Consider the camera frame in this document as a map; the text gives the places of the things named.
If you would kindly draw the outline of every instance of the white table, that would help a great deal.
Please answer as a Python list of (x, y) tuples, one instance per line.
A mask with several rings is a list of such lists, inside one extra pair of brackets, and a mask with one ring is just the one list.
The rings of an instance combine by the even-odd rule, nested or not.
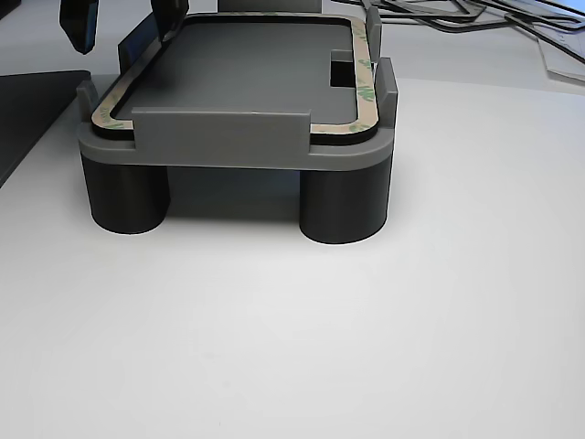
[(534, 51), (415, 75), (394, 32), (388, 223), (357, 244), (308, 241), (268, 171), (175, 171), (158, 229), (106, 232), (66, 111), (0, 190), (0, 437), (585, 436), (585, 98), (515, 83)]

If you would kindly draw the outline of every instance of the dark corner object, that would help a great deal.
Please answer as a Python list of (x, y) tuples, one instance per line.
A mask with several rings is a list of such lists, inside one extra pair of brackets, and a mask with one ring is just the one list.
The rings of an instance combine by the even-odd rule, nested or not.
[(327, 244), (372, 236), (386, 223), (391, 171), (392, 155), (355, 171), (301, 172), (301, 231)]
[(81, 155), (96, 223), (114, 233), (154, 229), (171, 202), (165, 166), (105, 165)]
[(21, 0), (0, 0), (0, 19), (20, 5)]
[(89, 78), (85, 70), (0, 76), (0, 187)]

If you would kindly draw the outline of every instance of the gray plastic platform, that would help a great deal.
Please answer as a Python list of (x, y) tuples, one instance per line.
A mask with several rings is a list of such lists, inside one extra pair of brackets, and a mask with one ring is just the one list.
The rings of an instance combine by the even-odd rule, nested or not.
[[(274, 2), (282, 5), (242, 3), (264, 11)], [(95, 221), (124, 234), (155, 228), (171, 199), (167, 166), (294, 169), (302, 171), (307, 237), (345, 243), (375, 234), (388, 211), (398, 90), (370, 9), (366, 24), (272, 13), (188, 17), (155, 58), (160, 45), (146, 18), (119, 46), (120, 82), (96, 111), (92, 84), (78, 89)]]
[[(370, 23), (367, 29), (379, 51), (379, 27)], [(353, 145), (311, 143), (311, 123), (356, 120), (355, 83), (331, 85), (333, 62), (352, 69), (352, 56), (351, 28), (343, 24), (186, 26), (116, 109), (117, 119), (133, 120), (134, 139), (103, 138), (84, 124), (81, 152), (120, 165), (331, 171), (373, 166), (394, 145), (398, 92), (389, 59), (377, 68), (376, 133)]]

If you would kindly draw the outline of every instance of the rounded rectangle frame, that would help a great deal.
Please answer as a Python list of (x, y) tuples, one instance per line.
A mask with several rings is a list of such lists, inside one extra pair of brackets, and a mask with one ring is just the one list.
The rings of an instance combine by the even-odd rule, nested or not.
[[(318, 144), (352, 144), (366, 140), (376, 132), (378, 126), (378, 106), (374, 92), (374, 76), (367, 44), (366, 24), (352, 16), (295, 13), (252, 13), (236, 12), (221, 14), (193, 14), (186, 17), (185, 26), (194, 24), (201, 19), (235, 21), (245, 18), (246, 21), (278, 22), (298, 21), (314, 23), (343, 23), (351, 27), (352, 52), (356, 77), (357, 118), (351, 123), (325, 124), (312, 123), (312, 141)], [(109, 91), (91, 116), (91, 122), (97, 135), (112, 139), (133, 138), (133, 121), (115, 119), (116, 107), (122, 104), (136, 80), (165, 51), (158, 39), (155, 39), (144, 53), (125, 71)]]

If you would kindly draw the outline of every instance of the dark gray cylindrical leg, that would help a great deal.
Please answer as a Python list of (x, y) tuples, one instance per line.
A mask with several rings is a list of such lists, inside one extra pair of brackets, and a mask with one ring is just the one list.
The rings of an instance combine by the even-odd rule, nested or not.
[(170, 203), (165, 166), (106, 165), (81, 155), (91, 215), (115, 233), (144, 233), (158, 226)]
[(388, 214), (392, 156), (356, 171), (303, 171), (303, 233), (313, 241), (343, 244), (379, 231)]

